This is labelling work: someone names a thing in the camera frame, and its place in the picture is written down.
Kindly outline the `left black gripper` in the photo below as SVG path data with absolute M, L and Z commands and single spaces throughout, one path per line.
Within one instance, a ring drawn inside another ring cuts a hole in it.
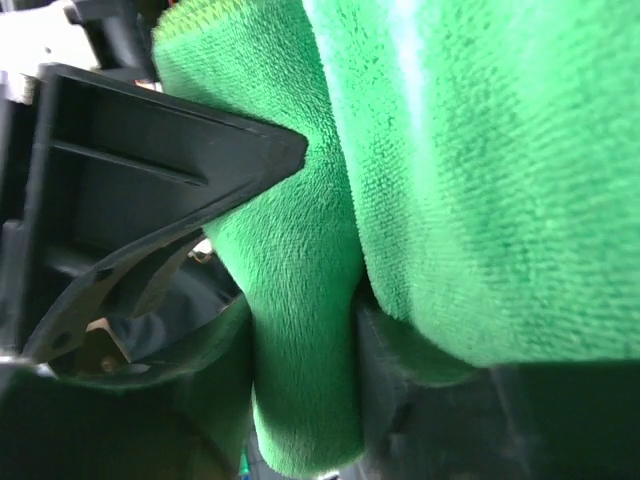
M 292 130 L 104 73 L 87 33 L 130 47 L 122 1 L 1 17 L 1 353 L 48 362 L 108 316 L 162 302 L 202 227 L 299 171 Z

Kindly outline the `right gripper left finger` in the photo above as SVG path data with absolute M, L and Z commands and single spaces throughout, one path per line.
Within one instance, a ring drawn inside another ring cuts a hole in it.
M 5 479 L 232 479 L 251 423 L 244 297 L 102 384 L 1 366 Z

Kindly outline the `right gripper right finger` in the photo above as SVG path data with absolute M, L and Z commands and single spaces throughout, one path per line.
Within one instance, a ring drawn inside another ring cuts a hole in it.
M 501 366 L 450 386 L 404 374 L 356 299 L 364 457 L 356 479 L 635 479 L 635 362 Z

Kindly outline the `green towel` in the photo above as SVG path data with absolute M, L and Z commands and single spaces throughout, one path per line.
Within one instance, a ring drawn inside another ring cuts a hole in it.
M 178 97 L 309 141 L 296 175 L 206 227 L 254 314 L 253 410 L 296 477 L 365 451 L 352 300 L 452 391 L 419 478 L 495 458 L 471 378 L 519 364 L 550 479 L 639 475 L 639 5 L 182 1 L 155 60 Z

